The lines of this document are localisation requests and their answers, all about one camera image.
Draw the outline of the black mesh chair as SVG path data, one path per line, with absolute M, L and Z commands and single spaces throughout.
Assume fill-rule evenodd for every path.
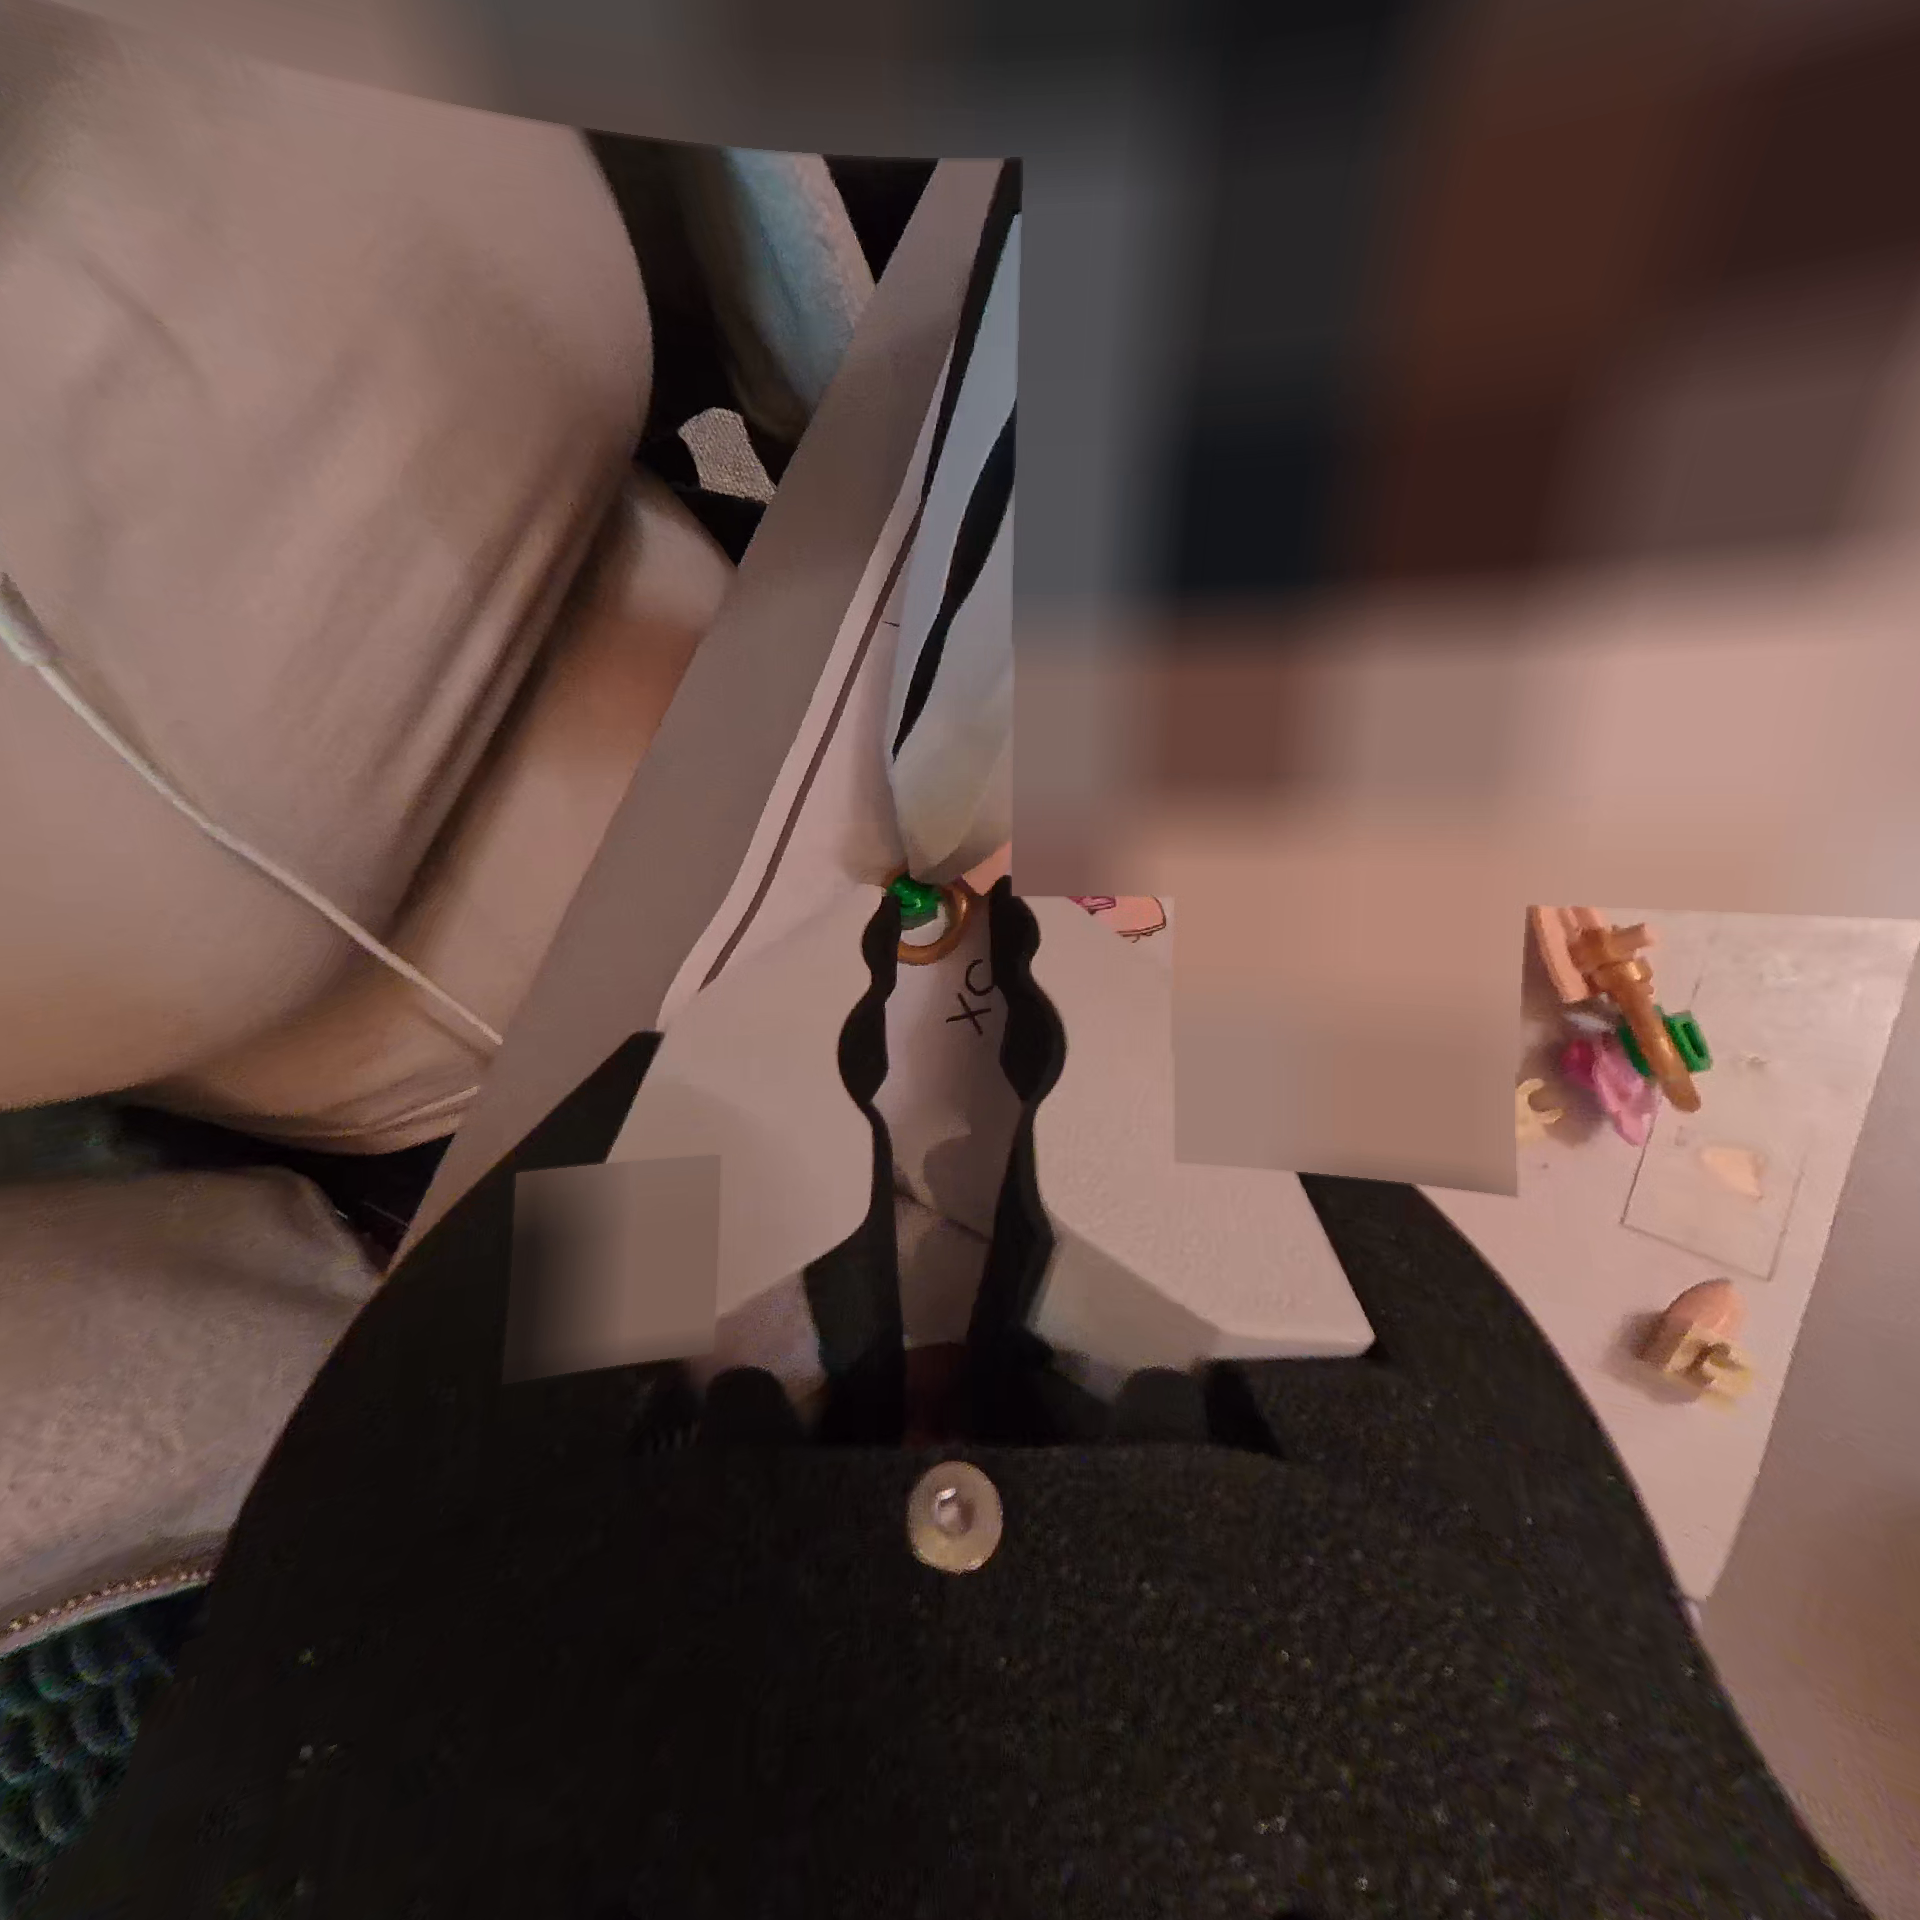
M 3 1662 L 3 1912 L 12 1917 L 123 1781 L 203 1591 L 114 1607 Z

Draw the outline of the white instruction booklet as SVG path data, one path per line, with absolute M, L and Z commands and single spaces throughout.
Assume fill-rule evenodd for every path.
M 809 703 L 801 746 L 750 841 L 723 911 L 665 991 L 661 1027 L 735 961 L 770 950 L 838 896 L 875 896 L 900 869 L 890 713 L 882 669 L 897 664 L 898 607 L 930 422 L 844 629 L 826 686 Z M 1358 958 L 1307 931 L 1307 906 L 1337 906 L 1353 934 L 1358 895 L 1330 881 L 1302 895 L 1305 872 L 1260 856 L 1253 879 L 1285 881 L 1277 898 L 1245 904 L 1239 873 L 1227 915 L 1227 853 L 1285 822 L 1281 776 L 1220 785 L 1227 749 L 1249 736 L 1281 749 L 1294 776 L 1305 719 L 1326 720 L 1322 662 L 1298 647 L 1281 662 L 1237 653 L 1130 656 L 1132 679 L 1099 683 L 1098 746 L 1143 762 L 1146 791 L 1084 832 L 1076 856 L 1138 856 L 1148 803 L 1175 794 L 1199 807 L 1150 841 L 1156 879 L 1198 875 L 1198 936 L 1179 936 L 1173 896 L 1081 904 L 1127 944 L 1167 937 L 1175 1152 L 1187 1165 L 1273 1169 L 1305 1191 L 1311 1173 L 1492 1171 L 1495 1187 L 1421 1190 L 1443 1218 L 1497 1271 L 1591 1397 L 1670 1568 L 1691 1601 L 1725 1570 L 1834 1230 L 1844 1173 L 1879 1083 L 1916 961 L 1916 921 L 1754 915 L 1654 915 L 1659 991 L 1686 991 L 1714 1071 L 1695 1114 L 1665 1111 L 1645 1149 L 1623 1144 L 1553 1078 L 1559 1002 L 1530 985 L 1519 950 L 1490 947 L 1487 911 L 1467 917 L 1467 955 L 1452 953 L 1460 917 L 1438 881 L 1415 888 L 1412 958 L 1370 958 L 1363 987 L 1337 985 L 1330 963 Z M 958 1342 L 970 1287 L 982 1278 L 990 1213 L 1010 1152 L 1013 1105 L 988 1045 L 1001 1040 L 985 904 L 970 911 L 958 955 L 926 958 L 940 937 L 905 936 L 900 967 L 930 984 L 898 987 L 887 1016 L 892 1078 L 881 1114 L 908 1190 L 903 1259 L 908 1333 Z M 1553 1139 L 1516 1144 L 1516 1086 L 1539 1075 L 1565 1110 Z M 1740 1286 L 1754 1381 L 1740 1399 L 1668 1399 L 1634 1363 L 1634 1336 L 1702 1280 Z M 1089 1390 L 1117 1389 L 1146 1367 L 1212 1360 L 1351 1358 L 1361 1351 L 1057 1351 Z

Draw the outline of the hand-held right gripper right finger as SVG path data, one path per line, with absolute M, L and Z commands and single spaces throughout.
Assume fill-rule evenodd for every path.
M 1165 947 L 1062 896 L 991 901 L 1018 1313 L 1060 1354 L 1363 1354 L 1301 1181 L 1178 1159 Z

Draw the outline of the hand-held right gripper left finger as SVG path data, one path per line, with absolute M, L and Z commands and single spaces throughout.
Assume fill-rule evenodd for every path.
M 622 1354 L 813 1354 L 806 1271 L 873 1207 L 873 1126 L 838 1065 L 881 896 L 735 958 L 662 1034 L 612 1145 Z

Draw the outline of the grey woven fabric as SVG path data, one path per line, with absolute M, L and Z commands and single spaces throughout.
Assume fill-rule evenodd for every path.
M 777 480 L 738 411 L 717 406 L 702 410 L 682 424 L 679 445 L 702 493 L 755 506 L 772 502 Z

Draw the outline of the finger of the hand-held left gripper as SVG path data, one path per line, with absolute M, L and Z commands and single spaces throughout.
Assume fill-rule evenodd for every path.
M 942 469 L 908 555 L 897 638 L 897 818 L 917 879 L 971 872 L 1013 831 L 1015 453 Z
M 898 607 L 893 744 L 1009 730 L 1015 666 L 1022 221 L 980 239 L 930 422 Z

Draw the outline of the white jacket drawstring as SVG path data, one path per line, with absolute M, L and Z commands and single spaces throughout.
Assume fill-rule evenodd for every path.
M 257 848 L 239 832 L 234 832 L 212 818 L 198 803 L 194 803 L 137 744 L 121 733 L 68 678 L 54 643 L 41 627 L 27 594 L 13 583 L 10 575 L 3 577 L 3 643 L 7 655 L 29 670 L 41 686 L 90 733 L 110 758 L 130 771 L 132 779 L 145 785 L 164 807 L 180 816 L 197 834 L 209 840 L 214 848 L 235 857 L 251 869 L 268 885 L 299 901 L 306 911 L 318 915 L 338 936 L 343 936 L 356 952 L 378 963 L 395 976 L 406 991 L 433 1003 L 441 1016 L 454 1022 L 485 1051 L 501 1051 L 502 1034 L 485 1017 L 479 1017 L 467 1002 L 441 987 L 436 978 L 420 973 L 414 963 L 395 950 L 378 939 L 378 936 L 359 920 L 337 906 L 319 888 L 302 879 L 298 872 L 282 865 L 274 856 Z

